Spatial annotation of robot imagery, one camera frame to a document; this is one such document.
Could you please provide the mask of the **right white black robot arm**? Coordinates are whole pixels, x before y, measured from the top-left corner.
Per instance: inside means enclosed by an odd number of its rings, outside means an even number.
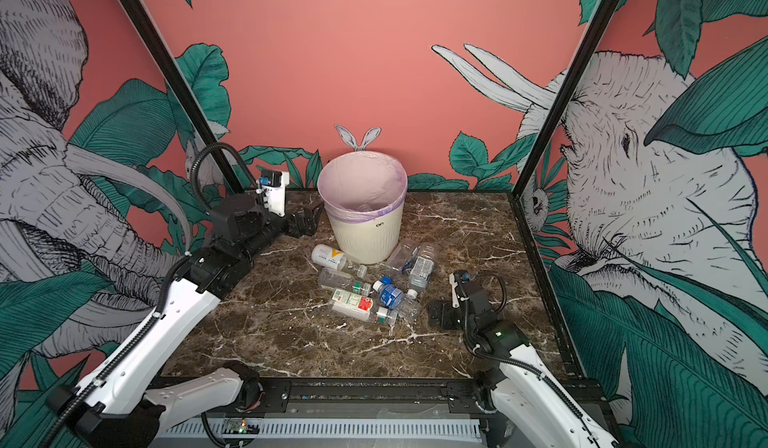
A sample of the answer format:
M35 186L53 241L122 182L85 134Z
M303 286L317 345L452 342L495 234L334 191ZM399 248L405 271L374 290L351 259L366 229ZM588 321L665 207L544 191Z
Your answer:
M493 366L475 376L475 404L504 415L535 447L618 447L554 377L518 326L504 319L477 279L450 276L452 299L440 305L471 355Z

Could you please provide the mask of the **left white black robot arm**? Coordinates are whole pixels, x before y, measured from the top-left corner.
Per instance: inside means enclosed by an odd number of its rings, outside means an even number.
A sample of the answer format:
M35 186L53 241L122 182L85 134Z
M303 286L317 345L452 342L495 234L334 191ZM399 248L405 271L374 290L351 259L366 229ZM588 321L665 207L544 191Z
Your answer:
M192 329L250 273L255 257L283 234L312 236L323 210L318 201L288 215L274 213L262 190L208 208L210 240L171 266L156 307L94 372L49 396L56 420L40 446L51 446L68 430L89 447L147 447L160 432L211 408L235 400L245 411L255 408L259 375L235 363L168 394L149 385Z

